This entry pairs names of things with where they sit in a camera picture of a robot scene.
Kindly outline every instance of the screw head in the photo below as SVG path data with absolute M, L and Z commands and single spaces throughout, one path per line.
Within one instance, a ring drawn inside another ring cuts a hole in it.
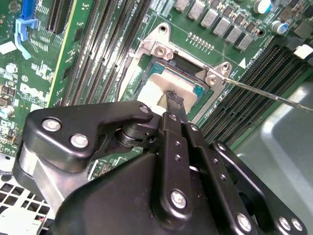
M 87 137 L 82 134 L 73 135 L 70 142 L 77 148 L 86 148 L 89 144 Z
M 172 120 L 177 121 L 177 118 L 176 118 L 176 116 L 175 116 L 174 114 L 170 114 L 169 116 L 170 116 L 170 118 L 171 118 Z
M 140 110 L 143 111 L 145 114 L 149 112 L 148 108 L 146 106 L 140 105 L 139 106 Z
M 171 200 L 174 206 L 176 206 L 179 209 L 183 209 L 187 205 L 185 196 L 177 190 L 171 192 Z
M 223 151 L 226 150 L 226 148 L 224 147 L 224 145 L 222 145 L 221 143 L 218 143 L 217 145 L 218 145 L 218 147 L 219 147 L 221 150 L 223 150 Z
M 302 231 L 302 230 L 303 230 L 302 225 L 299 223 L 298 220 L 292 218 L 292 219 L 291 219 L 291 222 L 292 222 L 292 224 L 294 225 L 294 227 L 295 227 L 297 230 L 299 230 L 299 231 Z
M 237 215 L 237 220 L 238 220 L 238 223 L 239 223 L 240 227 L 243 230 L 245 230 L 247 232 L 251 231 L 252 226 L 251 226 L 250 221 L 247 219 L 247 217 L 245 217 L 243 214 L 238 214 Z
M 283 226 L 284 229 L 286 229 L 287 231 L 291 230 L 290 224 L 284 217 L 279 217 L 279 222 Z
M 42 126 L 47 131 L 58 131 L 61 129 L 61 124 L 55 119 L 46 119 L 42 122 Z
M 191 125 L 191 129 L 192 129 L 193 131 L 197 131 L 197 130 L 198 130 L 198 128 L 197 128 L 196 125 L 194 125 L 194 124 Z

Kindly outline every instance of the black ram slot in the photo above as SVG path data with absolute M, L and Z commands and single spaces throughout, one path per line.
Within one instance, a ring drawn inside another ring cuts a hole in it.
M 308 68 L 276 38 L 241 78 L 245 84 L 282 95 Z M 275 101 L 233 87 L 222 104 L 202 125 L 207 142 L 233 144 Z

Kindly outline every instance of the integrated circuit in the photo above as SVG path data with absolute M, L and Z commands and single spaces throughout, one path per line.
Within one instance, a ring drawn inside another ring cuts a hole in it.
M 298 37 L 302 39 L 307 39 L 310 34 L 313 32 L 313 27 L 307 22 L 297 21 L 298 27 L 293 28 L 292 31 Z
M 287 21 L 292 17 L 292 8 L 287 6 L 283 9 L 283 11 L 279 14 L 278 19 L 281 21 Z
M 244 19 L 245 19 L 245 17 L 244 17 L 242 14 L 239 14 L 239 15 L 237 16 L 237 18 L 234 20 L 234 23 L 235 23 L 236 25 L 240 25 L 241 22 L 242 22 Z

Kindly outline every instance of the capacitor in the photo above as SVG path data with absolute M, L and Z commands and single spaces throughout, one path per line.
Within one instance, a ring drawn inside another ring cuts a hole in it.
M 281 23 L 280 21 L 274 21 L 271 26 L 271 30 L 277 34 L 283 34 L 287 29 L 288 25 L 286 23 Z
M 8 117 L 14 114 L 14 108 L 12 106 L 6 106 L 0 110 L 0 118 L 8 119 Z
M 256 0 L 253 5 L 253 9 L 258 14 L 268 13 L 272 3 L 270 0 Z

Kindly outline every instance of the expansion slot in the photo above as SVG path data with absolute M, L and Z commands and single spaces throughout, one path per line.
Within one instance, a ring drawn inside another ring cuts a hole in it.
M 78 75 L 75 76 L 79 79 L 79 81 L 77 84 L 76 92 L 71 102 L 72 105 L 80 104 L 80 99 L 82 97 L 83 91 L 86 88 L 86 84 L 89 81 L 90 76 L 93 76 L 91 74 L 92 68 L 95 66 L 95 63 L 102 63 L 101 56 L 103 54 L 103 51 L 105 51 L 105 49 L 110 44 L 110 42 L 108 43 L 108 40 L 114 34 L 112 33 L 112 31 L 115 31 L 120 22 L 120 20 L 118 20 L 113 26 L 109 27 L 117 3 L 117 0 L 110 1 L 107 11 L 104 14 L 104 18 L 102 19 L 102 22 L 100 24 L 101 27 L 95 32 L 96 36 L 94 37 L 94 45 L 91 47 L 92 50 L 90 54 L 86 57 L 86 60 L 83 62 L 82 70 Z M 120 16 L 123 15 L 125 5 L 122 5 L 122 7 L 123 8 L 119 11 L 118 19 L 120 19 Z M 105 38 L 107 32 L 110 32 L 108 39 Z
M 122 64 L 122 61 L 126 58 L 127 53 L 129 49 L 131 48 L 131 45 L 135 39 L 136 33 L 138 32 L 141 26 L 141 22 L 143 21 L 144 16 L 149 10 L 151 2 L 152 0 L 141 2 L 140 10 L 138 11 L 139 14 L 137 13 L 135 20 L 132 24 L 132 28 L 130 28 L 129 34 L 127 34 L 126 36 L 127 40 L 125 44 L 121 47 L 122 49 L 120 53 L 118 54 L 118 56 L 116 57 L 114 65 L 112 66 L 113 69 L 110 71 L 108 78 L 106 80 L 105 86 L 103 86 L 102 88 L 102 91 L 101 91 L 102 95 L 100 99 L 98 99 L 100 102 L 105 102 L 107 100 L 108 95 L 110 94 L 110 90 L 112 89 L 115 79 L 118 75 L 117 65 Z
M 90 12 L 90 20 L 89 24 L 87 26 L 87 29 L 85 31 L 84 38 L 82 39 L 82 45 L 81 45 L 81 51 L 79 53 L 79 56 L 75 62 L 75 66 L 72 70 L 66 93 L 62 99 L 62 106 L 68 106 L 70 104 L 70 97 L 72 92 L 75 92 L 74 84 L 76 81 L 76 78 L 79 78 L 78 74 L 80 74 L 81 69 L 84 68 L 84 65 L 86 64 L 86 60 L 88 58 L 88 55 L 92 49 L 92 44 L 89 44 L 90 42 L 94 42 L 96 33 L 93 33 L 94 31 L 98 31 L 99 27 L 101 25 L 102 19 L 105 16 L 105 13 L 107 11 L 108 7 L 108 1 L 105 1 L 105 3 L 102 5 L 102 8 L 99 11 L 100 4 L 103 1 L 97 0 Z
M 48 19 L 47 30 L 55 34 L 63 32 L 69 9 L 71 6 L 71 0 L 53 0 L 50 7 L 50 14 Z

